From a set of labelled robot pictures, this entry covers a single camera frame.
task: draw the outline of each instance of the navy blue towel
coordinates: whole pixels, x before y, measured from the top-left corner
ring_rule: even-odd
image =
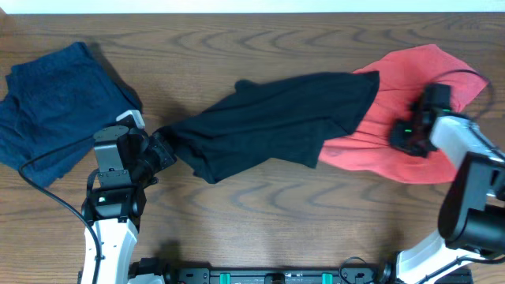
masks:
[[[91,136],[140,103],[117,86],[84,43],[12,67],[0,102],[0,162],[18,169],[29,159]],[[93,146],[93,139],[26,169],[44,187],[62,178]]]

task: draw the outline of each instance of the wooden surface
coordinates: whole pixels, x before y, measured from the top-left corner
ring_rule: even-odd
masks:
[[[198,114],[241,78],[350,72],[388,51],[437,43],[493,81],[497,101],[481,125],[505,145],[503,14],[15,16],[0,24],[2,78],[12,65],[85,41],[113,78],[137,91],[150,130]],[[467,110],[475,114],[487,99],[482,94]],[[95,168],[89,153],[51,190],[80,207]],[[378,262],[436,228],[447,191],[278,160],[217,185],[193,177],[183,162],[159,179],[146,192],[133,260],[162,256],[215,267],[329,267],[349,256]],[[84,227],[16,171],[0,166],[0,180],[0,282],[75,283]],[[503,268],[474,265],[475,280],[503,283]]]

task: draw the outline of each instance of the white wall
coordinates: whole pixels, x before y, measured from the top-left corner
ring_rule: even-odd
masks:
[[[0,0],[6,13],[505,12],[505,0]]]

